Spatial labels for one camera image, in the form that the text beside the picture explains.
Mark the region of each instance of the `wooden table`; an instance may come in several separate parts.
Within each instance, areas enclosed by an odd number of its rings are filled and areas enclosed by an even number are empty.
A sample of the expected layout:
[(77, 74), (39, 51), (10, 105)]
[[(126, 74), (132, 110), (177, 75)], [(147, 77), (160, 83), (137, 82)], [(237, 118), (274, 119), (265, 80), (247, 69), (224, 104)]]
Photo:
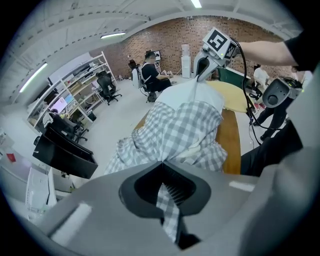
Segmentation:
[[(225, 101), (225, 109), (222, 110), (223, 120), (216, 134), (216, 141), (228, 153), (223, 164), (223, 171), (226, 174), (240, 174), (241, 147), (235, 112), (246, 113), (246, 98), (243, 91), (233, 84), (221, 81), (208, 81), (207, 83), (220, 92), (224, 96)], [(148, 113), (145, 114), (134, 129), (144, 126), (147, 115)]]

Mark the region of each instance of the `white metal shelving unit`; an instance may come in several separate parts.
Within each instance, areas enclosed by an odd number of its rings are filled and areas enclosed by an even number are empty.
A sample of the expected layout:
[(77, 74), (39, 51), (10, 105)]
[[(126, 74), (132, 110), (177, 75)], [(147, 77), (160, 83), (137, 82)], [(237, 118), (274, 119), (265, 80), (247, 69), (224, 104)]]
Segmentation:
[[(99, 62), (99, 64), (97, 66), (94, 66), (93, 68), (90, 68), (89, 71), (81, 73), (80, 75), (75, 76), (74, 79), (71, 80), (67, 80), (67, 78), (70, 77), (70, 75), (72, 75), (75, 71), (81, 69), (81, 67), (85, 67), (90, 63), (93, 62)], [(87, 95), (84, 99), (80, 100), (79, 102), (75, 99), (75, 96), (78, 95), (82, 90), (84, 90), (85, 88), (92, 86), (92, 82), (89, 82), (88, 84), (86, 84), (88, 81), (90, 81), (91, 79), (93, 79), (96, 76), (96, 73), (99, 71), (99, 69), (103, 69), (105, 70), (108, 74), (111, 74), (111, 79), (112, 82), (114, 83), (114, 85), (117, 87), (117, 81), (116, 78), (108, 64), (108, 61), (106, 59), (105, 54), (103, 53), (103, 51), (101, 52), (100, 55), (82, 63), (81, 65), (75, 67), (74, 69), (72, 69), (71, 71), (69, 71), (65, 76), (63, 76), (60, 81), (56, 82), (55, 84), (53, 84), (38, 100), (38, 102), (33, 106), (33, 108), (30, 111), (29, 116), (27, 117), (28, 122), (36, 129), (38, 123), (42, 120), (43, 116), (46, 114), (46, 112), (57, 102), (57, 100), (61, 97), (61, 95), (65, 92), (67, 92), (68, 94), (72, 95), (73, 97), (73, 101), (74, 101), (74, 107), (71, 111), (67, 112), (67, 114), (69, 114), (70, 116), (76, 111), (79, 110), (82, 114), (83, 114), (83, 118), (87, 119), (90, 123), (93, 123), (93, 121), (88, 117), (88, 113), (89, 111), (91, 111), (95, 106), (97, 106), (98, 104), (102, 103), (104, 100), (102, 97), (100, 97), (100, 95), (98, 94), (97, 90), (93, 90), (92, 89), (92, 93), (90, 93), (89, 95)], [(82, 80), (84, 77), (86, 77), (89, 73), (92, 73), (91, 76), (85, 78), (84, 80)], [(80, 88), (78, 90), (76, 90), (75, 92), (73, 92), (72, 87), (76, 84), (80, 84)], [(44, 99), (58, 86), (58, 85), (62, 85), (63, 89), (58, 93), (58, 95), (56, 95), (54, 97), (54, 99), (50, 102), (50, 104), (48, 106), (46, 106), (44, 109), (41, 109), (39, 111), (39, 106), (41, 105), (41, 103), (44, 101)], [(81, 105), (88, 100), (89, 98), (91, 98), (92, 96), (95, 96), (98, 99), (96, 102), (94, 102), (88, 109), (84, 109)], [(33, 118), (34, 116), (37, 115), (37, 113), (39, 113), (39, 116), (37, 119)]]

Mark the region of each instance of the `ceiling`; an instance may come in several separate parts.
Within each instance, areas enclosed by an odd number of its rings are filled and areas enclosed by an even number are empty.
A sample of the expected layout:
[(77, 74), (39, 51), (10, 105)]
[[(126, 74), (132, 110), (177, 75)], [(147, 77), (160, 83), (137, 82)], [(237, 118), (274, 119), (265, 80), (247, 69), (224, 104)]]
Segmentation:
[[(283, 39), (300, 33), (290, 15), (271, 0), (44, 0), (21, 25), (1, 60), (0, 103), (28, 103), (46, 78), (90, 50), (120, 42), (154, 24), (188, 16), (224, 16), (251, 22)], [(126, 32), (101, 40), (101, 35)], [(44, 63), (47, 67), (19, 93)]]

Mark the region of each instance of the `checkered cloth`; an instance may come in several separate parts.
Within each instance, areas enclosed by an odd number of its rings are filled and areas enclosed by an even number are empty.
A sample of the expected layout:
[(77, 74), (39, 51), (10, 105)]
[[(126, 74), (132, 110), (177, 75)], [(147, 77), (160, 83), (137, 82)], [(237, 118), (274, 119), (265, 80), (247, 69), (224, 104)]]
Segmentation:
[[(144, 126), (117, 143), (105, 174), (165, 160), (221, 172), (227, 158), (227, 152), (215, 141), (221, 120), (221, 114), (203, 101), (185, 102), (177, 110), (156, 102)], [(164, 184), (158, 192), (156, 206), (164, 211), (163, 229), (174, 242), (179, 208)]]

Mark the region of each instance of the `brick wall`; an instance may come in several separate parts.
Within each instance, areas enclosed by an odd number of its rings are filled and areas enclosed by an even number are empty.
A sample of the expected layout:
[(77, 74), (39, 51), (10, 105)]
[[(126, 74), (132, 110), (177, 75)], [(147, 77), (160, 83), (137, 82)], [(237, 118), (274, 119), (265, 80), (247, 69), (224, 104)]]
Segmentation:
[[(194, 58), (203, 45), (202, 39), (212, 27), (217, 27), (239, 42), (281, 41), (273, 33), (242, 20), (216, 16), (195, 16), (191, 20), (177, 18), (159, 23), (132, 35), (120, 43), (93, 50), (90, 55), (94, 57), (103, 51), (115, 76), (129, 76), (128, 63), (130, 59), (134, 59), (136, 63), (141, 64), (147, 50), (159, 50), (162, 58), (160, 62), (161, 70), (172, 71), (175, 74), (181, 69), (181, 45), (190, 45), (191, 67), (193, 67)], [(255, 63), (247, 61), (246, 64), (248, 76), (253, 78)], [(239, 57), (233, 59), (229, 67), (243, 73), (242, 59)], [(291, 74), (290, 67), (268, 66), (265, 70), (271, 78)]]

